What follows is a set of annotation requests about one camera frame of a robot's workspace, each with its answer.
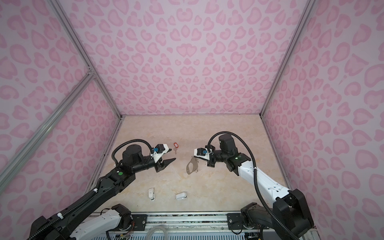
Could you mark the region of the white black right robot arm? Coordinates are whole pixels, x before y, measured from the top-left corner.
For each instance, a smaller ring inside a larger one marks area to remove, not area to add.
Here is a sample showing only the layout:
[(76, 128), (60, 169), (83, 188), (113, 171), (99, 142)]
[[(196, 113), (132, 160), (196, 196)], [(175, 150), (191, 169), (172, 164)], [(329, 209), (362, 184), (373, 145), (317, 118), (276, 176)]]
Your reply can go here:
[(264, 230), (272, 229), (282, 240), (298, 240), (315, 226), (304, 194), (282, 186), (258, 168), (251, 148), (238, 135), (216, 133), (205, 147), (195, 149), (194, 156), (211, 168), (224, 163), (230, 172), (255, 188), (259, 203), (250, 203), (240, 213), (227, 215), (228, 228), (234, 234), (256, 229), (261, 240)]

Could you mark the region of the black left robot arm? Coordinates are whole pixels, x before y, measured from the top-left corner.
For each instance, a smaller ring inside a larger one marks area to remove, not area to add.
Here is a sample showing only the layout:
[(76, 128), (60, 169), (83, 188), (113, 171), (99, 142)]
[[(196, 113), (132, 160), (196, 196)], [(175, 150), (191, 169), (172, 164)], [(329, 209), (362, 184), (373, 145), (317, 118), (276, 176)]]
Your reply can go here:
[(127, 188), (135, 179), (136, 173), (155, 169), (164, 170), (174, 159), (163, 159), (171, 152), (166, 144), (150, 148), (144, 156), (142, 148), (133, 141), (128, 142), (122, 159), (105, 176), (97, 180), (96, 186), (67, 208), (49, 218), (36, 219), (31, 226), (30, 240), (80, 240), (92, 239), (102, 232), (132, 226), (130, 211), (122, 205), (111, 208), (102, 216), (90, 222), (85, 220), (102, 204)]

